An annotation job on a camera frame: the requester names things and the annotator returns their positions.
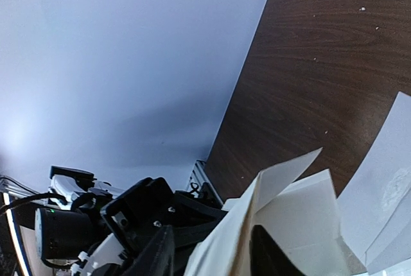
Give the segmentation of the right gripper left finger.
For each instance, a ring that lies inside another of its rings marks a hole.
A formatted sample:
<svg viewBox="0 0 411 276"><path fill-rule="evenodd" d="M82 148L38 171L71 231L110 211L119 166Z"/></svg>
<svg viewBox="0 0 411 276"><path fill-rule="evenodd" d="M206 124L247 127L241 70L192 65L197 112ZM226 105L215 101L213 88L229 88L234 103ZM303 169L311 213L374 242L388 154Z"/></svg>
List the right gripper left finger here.
<svg viewBox="0 0 411 276"><path fill-rule="evenodd" d="M136 257L121 275L173 275L175 238L173 228L165 225L132 234Z"/></svg>

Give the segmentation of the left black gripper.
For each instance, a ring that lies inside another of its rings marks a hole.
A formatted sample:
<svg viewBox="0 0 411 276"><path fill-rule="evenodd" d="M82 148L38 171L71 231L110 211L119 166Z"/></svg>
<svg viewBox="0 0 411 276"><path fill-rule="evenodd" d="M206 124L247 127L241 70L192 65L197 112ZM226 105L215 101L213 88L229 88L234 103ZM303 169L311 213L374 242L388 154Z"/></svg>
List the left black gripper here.
<svg viewBox="0 0 411 276"><path fill-rule="evenodd" d="M100 215L128 254L141 253L151 238L171 226L175 248L202 242L227 213L183 191L173 192L163 178L145 178L106 204Z"/></svg>

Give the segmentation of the pale blue envelope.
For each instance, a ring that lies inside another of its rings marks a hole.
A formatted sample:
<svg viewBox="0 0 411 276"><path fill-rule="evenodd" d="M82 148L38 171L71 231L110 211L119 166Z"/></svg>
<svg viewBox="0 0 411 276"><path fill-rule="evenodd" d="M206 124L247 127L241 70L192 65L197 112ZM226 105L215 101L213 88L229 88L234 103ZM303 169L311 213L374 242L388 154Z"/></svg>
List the pale blue envelope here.
<svg viewBox="0 0 411 276"><path fill-rule="evenodd" d="M373 274L410 258L410 96L399 92L337 199L342 237Z"/></svg>

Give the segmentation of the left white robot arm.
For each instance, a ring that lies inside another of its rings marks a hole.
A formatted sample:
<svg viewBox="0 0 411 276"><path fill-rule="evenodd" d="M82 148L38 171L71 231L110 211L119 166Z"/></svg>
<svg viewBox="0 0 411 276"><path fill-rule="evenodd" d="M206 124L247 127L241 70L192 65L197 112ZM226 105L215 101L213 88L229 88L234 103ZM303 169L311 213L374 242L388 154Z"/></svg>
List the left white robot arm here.
<svg viewBox="0 0 411 276"><path fill-rule="evenodd" d="M127 190L90 174L53 175L57 207L35 213L40 259L69 261L72 275L182 275L225 212L206 191L173 191L163 178Z"/></svg>

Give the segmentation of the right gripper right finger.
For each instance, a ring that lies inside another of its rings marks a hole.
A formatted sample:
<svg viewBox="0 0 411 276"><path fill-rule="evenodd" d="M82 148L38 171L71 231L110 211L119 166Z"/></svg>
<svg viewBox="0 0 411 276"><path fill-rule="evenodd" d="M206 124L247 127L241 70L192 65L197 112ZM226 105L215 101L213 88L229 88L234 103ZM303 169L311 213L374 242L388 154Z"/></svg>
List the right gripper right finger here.
<svg viewBox="0 0 411 276"><path fill-rule="evenodd" d="M252 276L303 276L262 225L254 225L250 237Z"/></svg>

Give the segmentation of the cream letter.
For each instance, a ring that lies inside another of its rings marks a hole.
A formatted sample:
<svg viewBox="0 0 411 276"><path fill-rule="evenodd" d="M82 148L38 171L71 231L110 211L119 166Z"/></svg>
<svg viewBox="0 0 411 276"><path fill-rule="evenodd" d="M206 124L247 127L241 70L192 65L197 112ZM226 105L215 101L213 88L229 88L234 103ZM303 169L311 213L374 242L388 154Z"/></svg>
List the cream letter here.
<svg viewBox="0 0 411 276"><path fill-rule="evenodd" d="M189 257L185 275L251 275L256 254L252 233L264 240L304 275L357 275L365 266L346 245L331 174L322 170L299 176L320 150L260 171L231 205L222 221Z"/></svg>

